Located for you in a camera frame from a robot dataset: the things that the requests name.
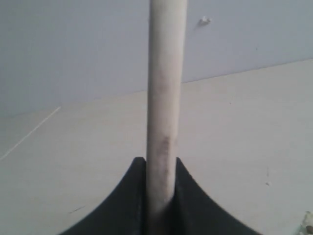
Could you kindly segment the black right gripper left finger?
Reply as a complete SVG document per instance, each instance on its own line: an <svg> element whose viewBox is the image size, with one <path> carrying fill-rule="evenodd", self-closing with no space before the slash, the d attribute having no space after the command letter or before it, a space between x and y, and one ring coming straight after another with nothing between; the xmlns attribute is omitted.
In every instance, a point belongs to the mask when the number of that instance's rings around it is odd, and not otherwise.
<svg viewBox="0 0 313 235"><path fill-rule="evenodd" d="M63 235L142 235L145 191L143 157L135 157L111 194Z"/></svg>

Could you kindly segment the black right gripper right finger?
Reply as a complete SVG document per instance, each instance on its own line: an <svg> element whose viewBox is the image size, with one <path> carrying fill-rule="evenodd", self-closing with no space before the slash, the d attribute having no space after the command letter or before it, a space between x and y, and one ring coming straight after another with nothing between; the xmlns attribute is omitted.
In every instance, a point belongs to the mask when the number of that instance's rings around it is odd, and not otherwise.
<svg viewBox="0 0 313 235"><path fill-rule="evenodd" d="M233 217L197 184L180 158L176 163L173 235L258 235Z"/></svg>

